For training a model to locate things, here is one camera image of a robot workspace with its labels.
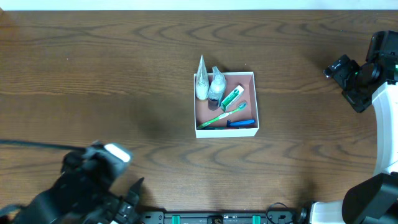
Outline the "clear pump soap bottle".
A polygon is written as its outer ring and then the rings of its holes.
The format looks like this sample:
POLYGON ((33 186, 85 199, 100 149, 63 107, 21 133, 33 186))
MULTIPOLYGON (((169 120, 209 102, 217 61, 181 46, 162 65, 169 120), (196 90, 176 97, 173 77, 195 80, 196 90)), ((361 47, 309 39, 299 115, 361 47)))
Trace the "clear pump soap bottle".
POLYGON ((221 106, 226 89, 226 79, 217 66, 212 68, 213 79, 208 91, 208 108, 212 111, 221 106))

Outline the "green white small packet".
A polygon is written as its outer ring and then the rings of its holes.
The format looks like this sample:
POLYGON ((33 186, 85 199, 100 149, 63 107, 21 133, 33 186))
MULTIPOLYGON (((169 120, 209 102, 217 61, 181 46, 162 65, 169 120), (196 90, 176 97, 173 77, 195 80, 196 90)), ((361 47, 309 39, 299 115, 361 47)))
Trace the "green white small packet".
POLYGON ((231 105, 233 105, 243 94, 244 88, 238 85, 233 91, 231 91, 221 102, 220 108, 226 112, 231 105))

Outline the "green white toothbrush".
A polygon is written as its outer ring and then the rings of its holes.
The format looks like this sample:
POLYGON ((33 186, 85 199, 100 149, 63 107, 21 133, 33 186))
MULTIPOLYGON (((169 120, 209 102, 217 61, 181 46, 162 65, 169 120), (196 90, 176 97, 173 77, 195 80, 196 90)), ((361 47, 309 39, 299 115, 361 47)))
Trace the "green white toothbrush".
POLYGON ((206 121, 206 122, 202 123, 201 125, 199 125, 197 127, 197 129, 203 129, 203 128, 211 125, 212 123, 214 123, 214 122, 216 122, 218 120, 224 119, 225 117, 227 117, 227 116, 229 116, 229 115, 231 115, 233 113, 236 113, 238 111, 244 110, 247 106, 248 106, 248 103, 246 101, 244 101, 244 102, 240 103, 235 110, 232 110, 232 111, 229 111, 229 112, 225 112, 225 113, 223 113, 223 114, 221 114, 221 115, 219 115, 219 116, 217 116, 217 117, 215 117, 215 118, 213 118, 213 119, 211 119, 209 121, 206 121))

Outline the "blue disposable razor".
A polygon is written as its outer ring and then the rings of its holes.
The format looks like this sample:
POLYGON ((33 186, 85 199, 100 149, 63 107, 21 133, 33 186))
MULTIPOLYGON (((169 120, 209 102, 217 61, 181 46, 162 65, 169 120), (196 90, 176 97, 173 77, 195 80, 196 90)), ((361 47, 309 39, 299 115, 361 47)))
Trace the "blue disposable razor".
POLYGON ((232 122, 231 120, 227 120, 226 126, 228 128, 241 128, 241 127, 253 125, 255 123, 256 123, 255 119, 246 119, 246 120, 234 121, 234 122, 232 122))

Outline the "green white toothpaste tube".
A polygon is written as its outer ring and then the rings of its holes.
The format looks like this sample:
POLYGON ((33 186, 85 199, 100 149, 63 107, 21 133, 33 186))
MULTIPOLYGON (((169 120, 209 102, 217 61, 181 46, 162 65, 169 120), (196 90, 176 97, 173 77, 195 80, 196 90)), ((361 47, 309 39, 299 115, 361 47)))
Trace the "green white toothpaste tube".
POLYGON ((203 130, 226 130, 226 129, 240 129, 238 127, 205 127, 203 130))

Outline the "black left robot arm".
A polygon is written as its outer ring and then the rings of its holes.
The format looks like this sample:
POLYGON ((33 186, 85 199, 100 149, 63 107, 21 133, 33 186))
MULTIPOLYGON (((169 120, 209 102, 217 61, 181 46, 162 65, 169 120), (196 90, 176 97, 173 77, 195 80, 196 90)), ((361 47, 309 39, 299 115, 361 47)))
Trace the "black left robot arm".
POLYGON ((69 152, 61 175, 51 188, 30 204, 1 209, 2 223, 137 223, 136 212, 143 180, 126 196, 110 192, 114 181, 133 160, 131 152, 107 144, 69 152))

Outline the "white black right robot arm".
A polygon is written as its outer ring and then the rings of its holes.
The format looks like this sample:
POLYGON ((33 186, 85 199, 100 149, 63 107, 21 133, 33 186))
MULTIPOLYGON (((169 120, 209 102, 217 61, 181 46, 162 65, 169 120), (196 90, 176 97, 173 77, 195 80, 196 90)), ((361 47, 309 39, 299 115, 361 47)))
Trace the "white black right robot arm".
POLYGON ((341 54, 364 52, 367 32, 307 35, 307 43, 248 52, 254 65, 222 64, 228 76, 250 73, 257 102, 254 138, 195 139, 203 120, 187 118, 187 95, 162 100, 136 121, 134 167, 146 176, 141 210, 229 213, 268 222, 300 202, 341 200, 371 176, 380 146, 376 111, 353 111, 321 70, 341 54))

